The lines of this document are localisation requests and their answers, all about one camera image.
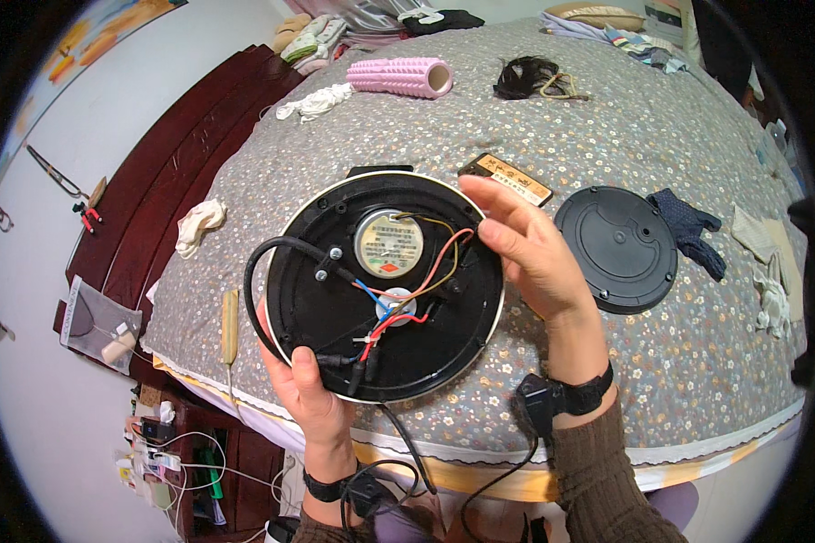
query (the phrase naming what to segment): wall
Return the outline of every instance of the wall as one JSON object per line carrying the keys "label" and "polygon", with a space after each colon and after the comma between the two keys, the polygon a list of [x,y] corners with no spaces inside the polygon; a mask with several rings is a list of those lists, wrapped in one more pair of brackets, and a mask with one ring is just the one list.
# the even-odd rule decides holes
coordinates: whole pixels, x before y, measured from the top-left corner
{"label": "wall", "polygon": [[[555,5],[565,4],[561,0],[429,0],[441,10],[467,10],[486,21],[486,24],[505,23],[522,17],[537,16],[540,11]],[[603,4],[618,6],[645,15],[643,0],[603,0]]]}
{"label": "wall", "polygon": [[[115,172],[148,128],[196,81],[289,16],[280,0],[191,0],[139,29],[79,76],[28,141],[82,190]],[[63,270],[82,225],[75,203],[22,150],[0,185],[14,221],[0,232],[0,424],[47,522],[64,541],[174,541],[172,527],[117,478],[135,383],[58,344]]]}

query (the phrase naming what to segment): red wire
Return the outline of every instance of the red wire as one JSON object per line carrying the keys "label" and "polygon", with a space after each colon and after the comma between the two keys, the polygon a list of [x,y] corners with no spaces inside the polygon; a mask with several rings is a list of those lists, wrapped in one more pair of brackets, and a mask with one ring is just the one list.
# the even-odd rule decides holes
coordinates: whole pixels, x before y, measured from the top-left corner
{"label": "red wire", "polygon": [[387,327],[392,325],[394,322],[396,322],[398,320],[409,319],[409,320],[413,320],[413,322],[418,322],[418,323],[422,324],[423,322],[426,321],[427,318],[428,318],[428,313],[424,314],[422,316],[422,319],[418,319],[418,318],[414,317],[412,314],[394,314],[389,319],[384,320],[383,323],[380,324],[379,327],[377,327],[376,329],[374,329],[373,332],[371,332],[371,335],[369,336],[370,341],[366,344],[365,350],[362,351],[362,355],[359,357],[359,360],[364,361],[365,359],[369,358],[369,352],[371,351],[371,346],[374,344],[374,340],[379,338],[380,335],[383,333],[383,331],[386,330]]}
{"label": "red wire", "polygon": [[[438,258],[437,258],[437,260],[435,260],[435,266],[432,266],[432,271],[428,272],[428,276],[426,276],[426,278],[423,280],[422,285],[420,285],[420,288],[417,288],[411,294],[409,294],[409,295],[392,295],[389,292],[385,292],[383,290],[377,290],[376,288],[369,288],[369,290],[371,292],[375,293],[376,295],[383,295],[383,296],[386,296],[388,298],[394,298],[396,300],[404,300],[406,298],[410,298],[415,293],[422,291],[432,281],[432,277],[435,277],[435,272],[438,271],[438,266],[441,265],[441,261],[444,258],[444,254],[446,253],[446,250],[450,248],[450,245],[453,245],[453,242],[455,242],[456,239],[460,235],[462,235],[463,233],[467,233],[467,232],[470,232],[471,235],[474,235],[474,231],[471,230],[471,229],[461,229],[458,232],[454,233],[453,237],[451,237],[449,240],[446,241],[446,243],[444,244],[444,247],[441,248],[441,252],[438,253]],[[356,283],[352,283],[352,284],[356,288],[361,288]]]}

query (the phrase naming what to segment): black circular plate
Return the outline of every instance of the black circular plate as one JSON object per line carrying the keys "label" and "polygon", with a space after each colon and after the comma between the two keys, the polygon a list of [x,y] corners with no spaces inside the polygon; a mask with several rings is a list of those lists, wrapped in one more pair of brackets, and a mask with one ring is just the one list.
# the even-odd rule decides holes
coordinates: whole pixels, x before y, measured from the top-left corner
{"label": "black circular plate", "polygon": [[580,264],[598,307],[634,314],[664,299],[678,255],[670,227],[628,190],[591,187],[567,198],[555,226]]}
{"label": "black circular plate", "polygon": [[[418,221],[425,239],[422,257],[404,276],[381,279],[359,265],[353,250],[356,226],[368,213],[396,209],[442,220],[456,231],[476,229],[483,215],[460,192],[440,181],[408,172],[373,172],[351,177],[315,196],[287,225],[284,235],[323,250],[343,249],[339,262],[370,288],[412,291],[420,286],[450,234]],[[438,288],[418,298],[417,316],[432,307],[428,321],[409,322],[383,333],[377,375],[347,395],[350,367],[322,367],[327,389],[350,400],[407,400],[446,383],[486,345],[504,300],[501,260],[474,236],[460,250],[454,275],[458,292]],[[433,282],[453,266],[447,250]],[[352,357],[365,346],[354,342],[376,324],[368,294],[330,274],[315,280],[317,262],[290,248],[277,248],[268,269],[266,311],[273,339],[285,356],[305,345],[315,353]]]}

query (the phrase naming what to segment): red tripod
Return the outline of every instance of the red tripod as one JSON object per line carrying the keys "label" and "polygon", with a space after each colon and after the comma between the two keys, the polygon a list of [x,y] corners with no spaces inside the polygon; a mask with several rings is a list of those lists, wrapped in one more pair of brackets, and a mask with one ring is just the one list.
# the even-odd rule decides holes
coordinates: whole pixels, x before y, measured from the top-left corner
{"label": "red tripod", "polygon": [[100,217],[100,214],[94,208],[89,208],[81,202],[78,202],[73,206],[73,212],[82,216],[81,221],[84,223],[85,228],[87,228],[87,231],[90,233],[94,233],[94,227],[91,226],[90,223],[93,221],[102,223],[102,217]]}

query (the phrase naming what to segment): dark blue glove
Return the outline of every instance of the dark blue glove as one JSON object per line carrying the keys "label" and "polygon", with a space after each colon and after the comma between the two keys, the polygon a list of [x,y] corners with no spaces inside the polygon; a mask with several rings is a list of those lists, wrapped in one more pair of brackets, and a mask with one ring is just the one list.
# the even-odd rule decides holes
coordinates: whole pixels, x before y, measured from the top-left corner
{"label": "dark blue glove", "polygon": [[721,228],[721,221],[681,201],[670,189],[649,195],[647,200],[662,213],[664,222],[673,232],[676,248],[700,266],[704,266],[710,277],[721,281],[728,265],[714,248],[700,239],[703,229],[718,232]]}

